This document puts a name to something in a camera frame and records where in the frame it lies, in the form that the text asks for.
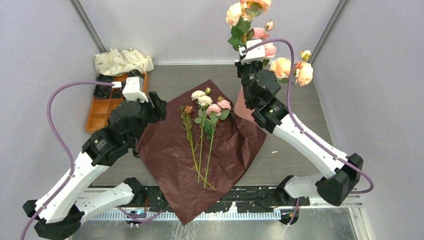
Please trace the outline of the brown wilted flower stem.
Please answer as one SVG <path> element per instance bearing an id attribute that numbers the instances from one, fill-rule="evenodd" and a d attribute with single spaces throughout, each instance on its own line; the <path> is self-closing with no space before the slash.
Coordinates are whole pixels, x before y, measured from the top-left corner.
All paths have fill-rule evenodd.
<path id="1" fill-rule="evenodd" d="M 199 177 L 200 180 L 203 180 L 204 183 L 206 183 L 209 187 L 211 187 L 214 191 L 216 191 L 216 188 L 213 185 L 211 185 L 205 179 L 205 177 L 202 176 L 200 168 L 199 168 L 199 163 L 196 159 L 196 147 L 197 147 L 197 145 L 195 145 L 194 142 L 193 142 L 193 132 L 192 132 L 193 121 L 191 119 L 191 113 L 193 112 L 193 107 L 186 105 L 186 106 L 180 106 L 178 109 L 181 111 L 181 119 L 182 119 L 183 128 L 186 131 L 186 138 L 189 142 L 190 149 L 191 149 L 192 159 L 193 159 L 193 162 L 194 162 L 192 169 L 197 172 L 197 176 Z"/>

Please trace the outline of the pink rose stem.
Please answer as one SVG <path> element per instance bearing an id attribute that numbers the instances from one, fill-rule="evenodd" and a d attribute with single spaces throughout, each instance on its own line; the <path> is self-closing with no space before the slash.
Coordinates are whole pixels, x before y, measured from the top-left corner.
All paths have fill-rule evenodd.
<path id="1" fill-rule="evenodd" d="M 217 102 L 210 105 L 206 109 L 206 120 L 205 120 L 205 133 L 206 133 L 206 139 L 210 141 L 209 145 L 209 151 L 208 151 L 208 157 L 207 157 L 207 163 L 205 167 L 205 176 L 204 176 L 204 183 L 203 188 L 205 189 L 208 185 L 208 174 L 209 174 L 209 168 L 210 168 L 210 161 L 211 161 L 211 155 L 212 155 L 212 149 L 213 149 L 213 143 L 215 139 L 215 132 L 217 128 L 217 124 L 220 121 L 224 121 L 230 114 L 230 111 L 232 109 L 231 103 L 226 100 L 221 95 L 217 98 Z"/>
<path id="2" fill-rule="evenodd" d="M 274 29 L 274 22 L 272 19 L 266 22 L 264 27 L 253 27 L 253 36 L 249 37 L 249 40 L 262 40 L 265 41 L 270 37 L 269 32 Z M 265 59 L 263 66 L 269 64 L 270 60 L 276 56 L 277 47 L 271 42 L 263 45 L 265 49 Z"/>

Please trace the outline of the white rose stem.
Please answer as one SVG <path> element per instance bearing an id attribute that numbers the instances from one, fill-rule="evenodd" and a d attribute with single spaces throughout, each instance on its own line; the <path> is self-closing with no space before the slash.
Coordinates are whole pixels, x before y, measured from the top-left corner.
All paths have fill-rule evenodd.
<path id="1" fill-rule="evenodd" d="M 212 92 L 210 87 L 207 87 L 205 91 L 202 90 L 196 90 L 191 94 L 191 99 L 197 104 L 199 110 L 198 110 L 198 118 L 199 120 L 195 119 L 195 123 L 197 123 L 200 127 L 200 137 L 199 137 L 199 160 L 198 160 L 198 167 L 197 167 L 197 182 L 199 183 L 201 180 L 201 166 L 202 166 L 202 148 L 203 148 L 203 135 L 204 135 L 204 124 L 206 119 L 206 110 L 207 108 L 212 104 L 213 100 L 209 96 Z"/>

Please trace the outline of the maroon and red wrapping paper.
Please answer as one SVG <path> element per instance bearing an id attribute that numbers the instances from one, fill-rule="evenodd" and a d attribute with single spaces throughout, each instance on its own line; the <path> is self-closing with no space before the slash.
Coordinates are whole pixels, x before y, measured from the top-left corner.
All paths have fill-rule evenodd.
<path id="1" fill-rule="evenodd" d="M 141 160 L 156 180 L 165 197 L 177 206 L 175 212 L 179 221 L 186 225 L 198 216 L 194 210 L 183 213 L 183 194 L 195 197 L 210 194 L 220 198 L 228 193 L 246 173 L 266 140 L 266 133 L 255 123 L 245 120 L 233 112 L 217 124 L 211 152 L 207 181 L 213 185 L 204 188 L 204 181 L 198 183 L 198 174 L 192 169 L 194 161 L 186 130 L 182 123 L 180 106 L 192 106 L 191 119 L 198 116 L 198 107 L 188 90 L 166 106 L 166 119 L 150 124 L 140 137 L 136 149 Z M 201 129 L 194 123 L 193 143 L 196 160 L 199 163 Z M 203 131 L 201 174 L 205 177 L 210 141 Z"/>

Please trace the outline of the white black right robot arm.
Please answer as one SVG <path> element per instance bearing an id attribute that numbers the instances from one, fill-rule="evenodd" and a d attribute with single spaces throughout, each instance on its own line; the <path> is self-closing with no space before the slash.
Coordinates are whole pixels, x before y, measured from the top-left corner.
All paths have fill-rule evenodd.
<path id="1" fill-rule="evenodd" d="M 316 175 L 287 176 L 279 185 L 279 202 L 288 206 L 297 198 L 321 197 L 333 206 L 340 206 L 360 180 L 362 157 L 356 153 L 347 155 L 331 146 L 290 113 L 276 97 L 281 89 L 277 78 L 263 69 L 261 63 L 243 64 L 237 60 L 234 65 L 241 80 L 245 107 L 252 111 L 254 122 L 292 145 L 319 170 Z"/>

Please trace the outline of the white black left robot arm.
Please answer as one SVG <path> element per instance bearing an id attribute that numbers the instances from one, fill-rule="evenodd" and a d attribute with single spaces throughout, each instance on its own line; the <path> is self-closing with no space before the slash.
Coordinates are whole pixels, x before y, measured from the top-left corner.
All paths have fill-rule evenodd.
<path id="1" fill-rule="evenodd" d="M 167 102 L 151 91 L 148 98 L 124 100 L 110 112 L 107 125 L 95 131 L 59 182 L 42 198 L 28 200 L 23 209 L 35 221 L 37 235 L 48 240 L 72 236 L 86 221 L 114 207 L 141 206 L 145 187 L 126 178 L 116 187 L 81 199 L 92 182 L 135 148 L 148 124 L 165 120 Z"/>

